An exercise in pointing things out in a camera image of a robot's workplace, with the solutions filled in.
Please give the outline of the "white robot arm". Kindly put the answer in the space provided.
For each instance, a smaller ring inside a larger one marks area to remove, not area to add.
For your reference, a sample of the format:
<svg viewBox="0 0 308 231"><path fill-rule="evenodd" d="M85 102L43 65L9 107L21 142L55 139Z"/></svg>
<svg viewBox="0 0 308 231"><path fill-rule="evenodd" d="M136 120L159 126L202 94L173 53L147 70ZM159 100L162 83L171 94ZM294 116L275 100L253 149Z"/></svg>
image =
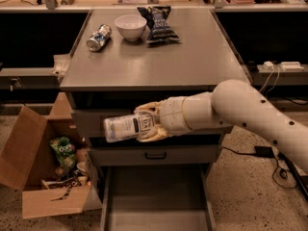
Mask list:
<svg viewBox="0 0 308 231"><path fill-rule="evenodd" d="M145 141L236 125L267 140L308 172L308 127L279 112L246 82L223 81L211 92L146 103L134 113L154 116L155 130Z"/></svg>

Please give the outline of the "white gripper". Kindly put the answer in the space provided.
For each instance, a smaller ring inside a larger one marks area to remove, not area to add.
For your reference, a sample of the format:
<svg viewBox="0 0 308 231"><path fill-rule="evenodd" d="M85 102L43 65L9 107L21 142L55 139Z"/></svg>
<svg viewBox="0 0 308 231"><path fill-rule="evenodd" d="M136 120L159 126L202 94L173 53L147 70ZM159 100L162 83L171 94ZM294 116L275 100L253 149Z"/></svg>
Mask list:
<svg viewBox="0 0 308 231"><path fill-rule="evenodd" d="M162 101L149 102L139 105L135 114L151 114L157 116L160 114L160 124L155 125L145 135L138 136L139 142L152 142L164 140L170 136L182 136L190 132L186 124L183 112L183 103L185 97L170 97Z"/></svg>

